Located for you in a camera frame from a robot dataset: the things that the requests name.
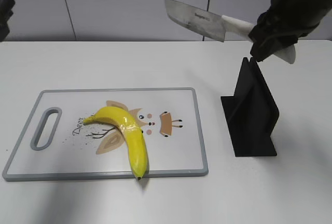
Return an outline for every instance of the yellow banana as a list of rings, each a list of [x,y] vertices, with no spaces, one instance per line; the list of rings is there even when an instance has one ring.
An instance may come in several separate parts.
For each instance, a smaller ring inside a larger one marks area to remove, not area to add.
[[[135,119],[119,107],[105,106],[83,120],[84,125],[94,122],[112,124],[121,131],[127,142],[131,170],[138,180],[141,179],[147,169],[148,159],[142,130]]]

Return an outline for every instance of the cleaver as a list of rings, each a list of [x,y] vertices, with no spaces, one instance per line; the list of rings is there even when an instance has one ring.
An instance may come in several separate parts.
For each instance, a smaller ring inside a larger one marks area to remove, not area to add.
[[[225,41],[227,32],[232,32],[252,42],[248,37],[254,27],[252,23],[225,15],[220,16],[176,0],[165,0],[165,6],[172,21],[193,32],[221,42]],[[274,54],[289,64],[295,62],[294,45]]]

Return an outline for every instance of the black stand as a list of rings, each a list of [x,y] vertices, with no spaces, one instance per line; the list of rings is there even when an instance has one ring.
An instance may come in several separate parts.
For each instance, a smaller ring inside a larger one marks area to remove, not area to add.
[[[243,58],[234,96],[222,104],[236,157],[272,157],[278,108],[255,59]]]

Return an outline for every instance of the table surface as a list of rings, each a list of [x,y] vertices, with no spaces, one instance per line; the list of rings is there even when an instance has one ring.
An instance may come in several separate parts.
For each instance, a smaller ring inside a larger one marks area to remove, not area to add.
[[[6,182],[0,223],[330,223],[332,43],[300,41],[297,61],[259,66],[279,107],[273,158],[236,158],[221,95],[232,95],[245,41],[1,43],[0,166],[40,91],[193,87],[204,177]]]

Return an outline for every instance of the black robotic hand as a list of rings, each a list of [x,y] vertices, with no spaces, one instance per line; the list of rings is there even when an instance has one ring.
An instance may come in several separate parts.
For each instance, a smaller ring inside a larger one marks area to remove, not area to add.
[[[271,0],[271,7],[249,33],[251,55],[263,61],[278,50],[307,36],[331,10],[332,0]]]
[[[11,9],[14,5],[14,0],[0,0],[0,41],[3,41],[9,34],[7,22],[13,14]]]

